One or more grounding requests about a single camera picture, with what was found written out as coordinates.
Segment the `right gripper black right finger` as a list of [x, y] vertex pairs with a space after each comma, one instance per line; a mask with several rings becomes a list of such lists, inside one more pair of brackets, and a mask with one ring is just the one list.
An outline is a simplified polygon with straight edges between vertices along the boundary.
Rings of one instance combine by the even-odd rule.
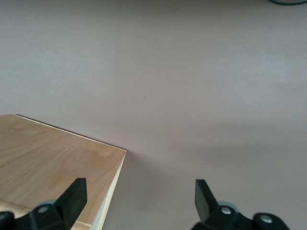
[[251, 230], [253, 221], [232, 203], [217, 201], [205, 180], [195, 182], [195, 206], [200, 222], [194, 230]]

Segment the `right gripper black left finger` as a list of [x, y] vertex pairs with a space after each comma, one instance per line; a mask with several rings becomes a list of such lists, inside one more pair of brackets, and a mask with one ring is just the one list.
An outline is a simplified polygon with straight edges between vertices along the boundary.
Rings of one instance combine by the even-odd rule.
[[86, 179], [77, 178], [52, 204], [41, 204], [30, 212], [31, 229], [70, 230], [86, 203]]

